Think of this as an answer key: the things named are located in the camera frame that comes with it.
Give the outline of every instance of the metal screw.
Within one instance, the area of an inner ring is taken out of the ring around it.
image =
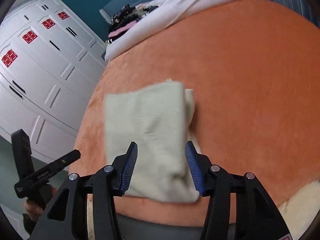
[[[112,167],[111,165],[108,165],[108,166],[105,166],[105,167],[103,168],[103,170],[104,170],[105,172],[111,172],[111,171],[113,171],[113,167]]]
[[[210,169],[212,171],[220,171],[220,167],[218,165],[212,165]]]
[[[252,172],[248,172],[246,176],[248,179],[254,179],[254,177],[255,177]]]
[[[78,174],[76,174],[76,173],[71,173],[71,174],[69,175],[69,179],[70,179],[70,180],[75,180],[76,178],[78,178]]]

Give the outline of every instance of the cabinet handle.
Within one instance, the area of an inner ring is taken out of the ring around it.
[[[52,41],[49,41],[53,46],[55,46],[55,48],[57,49],[57,50],[60,50],[59,49],[59,47],[56,45],[56,44],[54,44]]]
[[[71,32],[71,30],[69,30],[68,28],[66,28],[66,30],[67,30],[68,32],[70,32],[71,35],[73,35],[73,36],[75,37],[75,35]]]
[[[13,83],[16,87],[18,87],[22,92],[26,93],[25,90],[23,90],[22,87],[20,87],[20,86],[19,86],[16,82],[14,82],[13,80],[12,80],[12,83]]]
[[[68,28],[74,33],[75,36],[78,36],[73,29],[71,29],[70,27],[68,27]]]
[[[23,99],[22,95],[20,95],[12,86],[9,86],[9,88],[20,98]]]

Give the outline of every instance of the bed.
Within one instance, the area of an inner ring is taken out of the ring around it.
[[[320,179],[319,47],[315,25],[268,0],[186,17],[108,63],[76,139],[81,159],[69,172],[84,176],[106,164],[105,94],[170,78],[194,89],[191,127],[202,153],[228,172],[256,174],[279,207]],[[173,204],[126,196],[115,203],[120,214],[179,226],[202,226],[208,205],[206,198]]]

